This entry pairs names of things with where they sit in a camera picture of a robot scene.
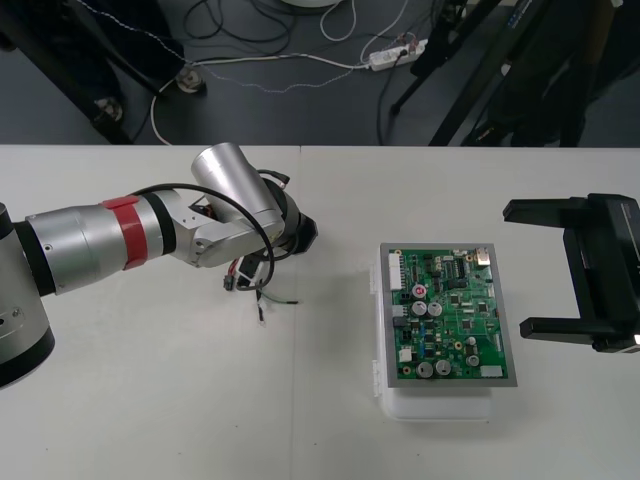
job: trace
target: black stand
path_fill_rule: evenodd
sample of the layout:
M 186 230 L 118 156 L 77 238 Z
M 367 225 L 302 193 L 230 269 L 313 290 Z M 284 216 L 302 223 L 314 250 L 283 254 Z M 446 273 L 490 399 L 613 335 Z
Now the black stand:
M 113 62 L 118 68 L 133 78 L 141 86 L 154 95 L 160 95 L 153 85 L 131 68 L 126 62 L 104 47 L 83 26 L 83 34 L 87 41 Z M 93 128 L 107 141 L 114 145 L 131 145 L 132 141 L 109 115 L 100 110 L 83 90 L 82 86 L 71 76 L 61 64 L 48 45 L 33 35 L 28 25 L 16 16 L 11 6 L 5 0 L 0 0 L 0 31 L 44 73 L 51 82 L 89 119 Z
M 520 46 L 531 24 L 543 15 L 548 2 L 551 0 L 519 0 L 504 28 L 485 53 L 475 72 L 462 89 L 462 92 L 447 113 L 442 124 L 429 143 L 430 146 L 446 146 L 462 125 L 473 105 L 491 82 L 495 72 L 500 70 L 509 55 Z M 420 88 L 427 78 L 460 49 L 464 40 L 482 23 L 482 21 L 498 5 L 496 0 L 481 0 L 469 16 L 457 24 L 452 20 L 447 9 L 451 5 L 458 6 L 460 2 L 448 2 L 422 56 L 416 61 L 411 73 L 418 78 L 391 107 L 391 114 L 398 115 L 404 103 Z M 566 117 L 563 125 L 564 144 L 561 146 L 577 146 L 584 111 L 586 109 L 595 72 L 602 56 L 604 45 L 613 18 L 614 8 L 611 0 L 592 0 L 593 10 L 587 27 L 586 40 L 583 42 L 584 52 L 582 62 L 576 62 L 575 84 L 571 85 L 570 100 L 566 106 Z
M 507 222 L 565 229 L 580 311 L 580 318 L 528 318 L 520 324 L 523 338 L 587 344 L 598 352 L 640 351 L 640 209 L 634 199 L 512 200 L 503 215 Z

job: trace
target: microchip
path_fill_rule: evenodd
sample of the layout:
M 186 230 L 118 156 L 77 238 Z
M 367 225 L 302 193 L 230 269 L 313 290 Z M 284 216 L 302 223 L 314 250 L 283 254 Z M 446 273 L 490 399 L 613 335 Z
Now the microchip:
M 466 280 L 459 280 L 459 279 L 455 279 L 455 280 L 447 280 L 447 287 L 449 289 L 452 288 L 467 288 L 468 283 Z

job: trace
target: tripod leg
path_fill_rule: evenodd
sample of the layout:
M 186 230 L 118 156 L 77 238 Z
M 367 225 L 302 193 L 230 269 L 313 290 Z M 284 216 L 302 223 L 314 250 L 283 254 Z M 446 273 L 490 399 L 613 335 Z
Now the tripod leg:
M 114 145 L 131 145 L 120 126 L 87 95 L 59 62 L 53 52 L 37 38 L 27 25 L 14 15 L 5 0 L 0 0 L 0 31 L 87 117 L 91 125 Z
M 500 70 L 507 55 L 525 33 L 540 9 L 546 7 L 548 0 L 519 0 L 513 9 L 502 32 L 494 40 L 484 58 L 476 68 L 462 92 L 447 113 L 435 133 L 430 146 L 446 146 L 462 125 L 471 108 L 487 87 L 493 76 Z
M 88 42 L 91 42 L 92 45 L 99 50 L 99 52 L 108 58 L 111 63 L 113 63 L 116 67 L 126 73 L 129 77 L 138 83 L 138 85 L 144 87 L 149 93 L 152 93 L 156 97 L 161 97 L 162 93 L 158 91 L 156 87 L 154 87 L 145 77 L 140 75 L 137 70 L 135 70 L 131 65 L 122 60 L 118 55 L 113 53 L 107 47 L 105 47 L 99 39 L 97 39 L 87 27 L 82 24 L 80 19 L 74 18 L 76 27 L 82 32 Z
M 609 30 L 615 15 L 611 0 L 592 0 L 585 37 L 576 65 L 571 67 L 572 81 L 567 82 L 567 107 L 561 147 L 577 147 L 582 136 L 582 121 L 589 104 L 591 90 L 598 73 L 598 65 L 607 44 Z
M 473 33 L 499 3 L 500 0 L 480 0 L 476 8 L 461 23 L 459 22 L 459 15 L 455 10 L 452 10 L 455 6 L 445 4 L 433 32 L 429 35 L 429 41 L 424 53 L 411 67 L 411 73 L 418 78 L 402 94 L 400 99 L 392 105 L 392 115 L 395 116 L 400 113 L 400 109 L 407 100 L 416 93 L 418 88 L 438 67 L 444 65 L 447 60 L 450 60 L 460 50 L 464 40 Z M 453 31 L 455 31 L 456 37 L 449 43 L 449 36 Z
M 402 108 L 402 106 L 407 103 L 407 100 L 409 100 L 411 96 L 420 88 L 420 86 L 422 86 L 422 84 L 427 81 L 427 78 L 429 78 L 428 75 L 426 77 L 418 77 L 413 81 L 411 85 L 409 85 L 407 91 L 402 94 L 402 96 L 396 103 L 391 105 L 391 115 L 395 117 L 400 113 L 400 109 Z

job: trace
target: white power cable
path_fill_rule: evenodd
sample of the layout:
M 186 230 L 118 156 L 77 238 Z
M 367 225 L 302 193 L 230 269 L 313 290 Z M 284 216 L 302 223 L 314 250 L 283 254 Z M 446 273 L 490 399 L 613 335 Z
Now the white power cable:
M 327 40 L 331 41 L 331 42 L 342 42 L 343 40 L 346 40 L 347 38 L 349 38 L 351 36 L 351 34 L 353 33 L 353 31 L 356 29 L 356 25 L 358 24 L 358 15 L 356 14 L 356 0 L 351 0 L 351 11 L 353 12 L 353 23 L 351 24 L 351 28 L 349 29 L 349 31 L 347 32 L 346 35 L 342 36 L 342 37 L 332 37 L 331 35 L 329 35 L 325 29 L 324 29 L 324 21 L 327 18 L 327 15 L 329 15 L 331 12 L 333 12 L 336 8 L 338 8 L 338 6 L 345 0 L 339 0 L 338 2 L 336 2 L 336 4 L 331 7 L 329 10 L 327 10 L 326 12 L 324 12 L 324 14 L 322 15 L 322 17 L 320 18 L 320 31 L 322 32 L 322 35 L 324 35 L 324 38 L 326 38 Z
M 165 83 L 162 88 L 159 90 L 159 93 L 162 93 L 165 91 L 165 89 L 171 85 L 173 83 L 173 79 L 169 80 L 167 83 Z M 164 137 L 162 135 L 160 135 L 160 132 L 158 132 L 158 127 L 156 127 L 156 115 L 155 115 L 155 109 L 156 109 L 156 99 L 158 97 L 156 95 L 153 96 L 153 100 L 151 100 L 151 111 L 149 112 L 149 117 L 151 118 L 151 128 L 153 128 L 153 133 L 156 134 L 156 138 L 158 140 L 160 140 L 162 143 L 164 143 L 165 145 L 171 145 L 168 141 L 166 141 L 164 139 Z
M 328 58 L 316 57 L 315 55 L 309 55 L 307 53 L 287 53 L 284 55 L 273 55 L 270 57 L 245 57 L 245 58 L 230 58 L 227 60 L 207 60 L 204 62 L 194 62 L 192 65 L 225 65 L 229 63 L 244 63 L 244 62 L 265 62 L 272 60 L 285 60 L 287 58 L 308 58 L 309 60 L 317 60 L 318 62 L 327 63 L 334 67 L 346 68 L 347 70 L 362 70 L 369 68 L 369 65 L 347 65 L 345 63 L 329 60 Z
M 362 49 L 362 51 L 360 52 L 360 62 L 363 64 L 368 63 L 368 60 L 365 60 L 364 56 L 367 53 L 367 49 L 371 46 L 371 44 L 373 42 L 375 42 L 378 38 L 380 38 L 382 35 L 384 35 L 385 33 L 387 33 L 389 30 L 391 30 L 393 27 L 396 26 L 396 24 L 400 21 L 400 19 L 402 18 L 402 15 L 404 15 L 405 10 L 407 9 L 407 5 L 409 5 L 409 0 L 404 0 L 404 5 L 402 5 L 402 8 L 400 9 L 400 13 L 398 13 L 398 16 L 396 17 L 396 19 L 393 21 L 393 23 L 391 25 L 389 25 L 387 28 L 385 28 L 384 30 L 382 30 L 380 33 L 378 33 L 375 37 L 373 37 L 371 40 L 369 40 L 364 48 Z

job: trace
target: red band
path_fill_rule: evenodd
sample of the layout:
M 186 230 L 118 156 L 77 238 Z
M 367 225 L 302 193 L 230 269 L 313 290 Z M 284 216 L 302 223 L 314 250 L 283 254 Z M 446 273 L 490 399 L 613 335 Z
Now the red band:
M 140 222 L 138 212 L 133 206 L 136 203 L 138 203 L 138 197 L 133 196 L 114 198 L 102 202 L 102 206 L 113 211 L 122 229 L 128 257 L 124 270 L 144 265 L 149 257 L 147 237 L 144 234 L 144 228 Z

